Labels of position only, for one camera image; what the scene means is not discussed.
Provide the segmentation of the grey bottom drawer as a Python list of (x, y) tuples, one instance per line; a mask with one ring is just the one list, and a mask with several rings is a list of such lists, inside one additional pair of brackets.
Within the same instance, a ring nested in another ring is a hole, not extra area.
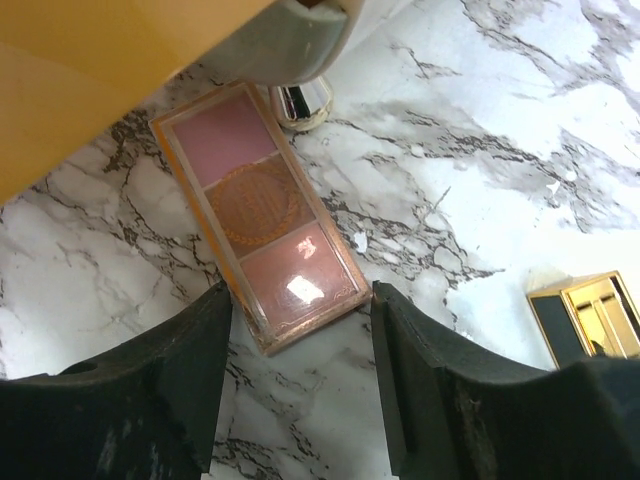
[(363, 7), (362, 1), (276, 1), (198, 62), (227, 79), (302, 84), (334, 61)]

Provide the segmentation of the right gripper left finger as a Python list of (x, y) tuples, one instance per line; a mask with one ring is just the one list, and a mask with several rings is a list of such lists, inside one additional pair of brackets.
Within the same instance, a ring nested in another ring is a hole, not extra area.
[(228, 287), (57, 375), (1, 383), (4, 479), (198, 479), (210, 469)]

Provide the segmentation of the black gold lipstick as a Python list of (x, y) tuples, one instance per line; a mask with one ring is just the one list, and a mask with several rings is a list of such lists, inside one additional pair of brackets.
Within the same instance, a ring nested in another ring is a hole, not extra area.
[(639, 357), (639, 311), (619, 272), (569, 277), (529, 292), (527, 301), (556, 367)]

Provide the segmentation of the pink blush palette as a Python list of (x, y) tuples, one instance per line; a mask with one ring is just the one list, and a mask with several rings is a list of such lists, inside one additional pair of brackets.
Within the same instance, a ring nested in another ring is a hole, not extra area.
[(150, 127), (262, 353), (370, 299), (368, 281), (255, 86), (214, 89)]

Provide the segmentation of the yellow drawer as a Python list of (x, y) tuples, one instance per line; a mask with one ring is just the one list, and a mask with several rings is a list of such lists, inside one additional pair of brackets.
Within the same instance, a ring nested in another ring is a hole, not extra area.
[(35, 183), (267, 5), (2, 2), (1, 199)]

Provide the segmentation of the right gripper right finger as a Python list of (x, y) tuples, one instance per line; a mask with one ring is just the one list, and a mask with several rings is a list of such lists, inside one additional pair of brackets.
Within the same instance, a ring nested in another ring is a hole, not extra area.
[(639, 364), (540, 370), (375, 282), (371, 327), (391, 471), (401, 479), (635, 479)]

